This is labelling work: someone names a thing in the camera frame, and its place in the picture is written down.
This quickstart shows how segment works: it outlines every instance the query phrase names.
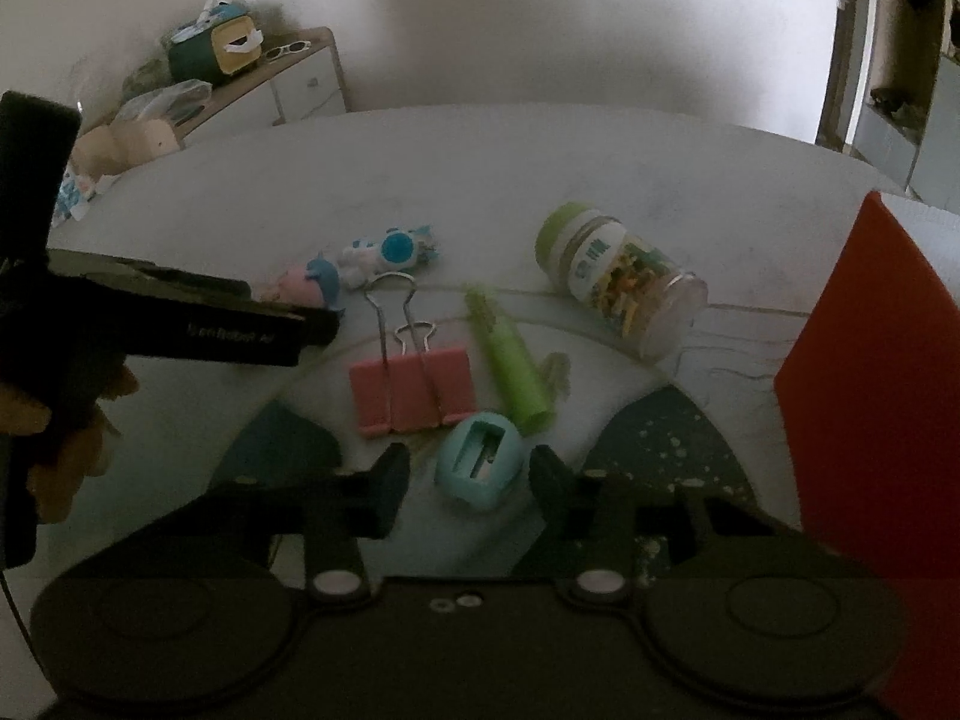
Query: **silver bolt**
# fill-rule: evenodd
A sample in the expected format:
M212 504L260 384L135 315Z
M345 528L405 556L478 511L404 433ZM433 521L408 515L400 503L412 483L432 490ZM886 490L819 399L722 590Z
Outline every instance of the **silver bolt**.
M449 598L434 598L430 602L430 610L438 614L450 614L457 610L457 605Z
M314 589L323 595L350 595L362 586L363 580L352 571L335 568L313 578Z
M611 595L620 592L627 584L622 574L608 568L592 568L577 577L580 589L593 595Z
M483 605L483 597L474 592L465 592L463 595L457 596L457 605L463 608L481 607Z

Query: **jar label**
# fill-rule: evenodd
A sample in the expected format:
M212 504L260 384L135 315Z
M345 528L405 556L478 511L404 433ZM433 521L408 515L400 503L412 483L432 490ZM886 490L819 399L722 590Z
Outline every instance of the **jar label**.
M676 269L664 252L612 221L578 248L570 263L568 287L574 298L626 338L645 326L656 309L656 281Z

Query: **plastic bag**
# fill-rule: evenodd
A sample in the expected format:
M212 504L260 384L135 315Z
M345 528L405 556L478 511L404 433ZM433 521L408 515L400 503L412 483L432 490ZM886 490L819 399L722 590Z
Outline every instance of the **plastic bag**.
M212 94L213 87L206 81L181 81L128 100L114 121L145 122L165 116L176 124L192 111L202 108Z

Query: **human hand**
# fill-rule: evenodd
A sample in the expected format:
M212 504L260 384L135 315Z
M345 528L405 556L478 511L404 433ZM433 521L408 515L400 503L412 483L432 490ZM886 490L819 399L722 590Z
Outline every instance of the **human hand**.
M139 389L136 378L124 365L107 386L102 397L115 400ZM42 433L50 422L50 409L24 394L15 386L0 382L0 433L32 436ZM37 501L37 516L43 522L63 522L73 496L85 476L100 476L107 470L109 457L104 453L104 434L119 437L119 431L97 408L92 423L71 433L49 466L33 466L27 475L27 490Z

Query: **green highlighter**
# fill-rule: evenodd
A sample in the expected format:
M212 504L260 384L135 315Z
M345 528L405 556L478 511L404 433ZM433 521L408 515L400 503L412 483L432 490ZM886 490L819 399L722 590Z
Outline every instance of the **green highlighter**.
M546 430L556 416L553 394L517 326L503 312L489 288L467 288L466 300L473 333L490 363L493 379L507 407L507 418L522 436Z

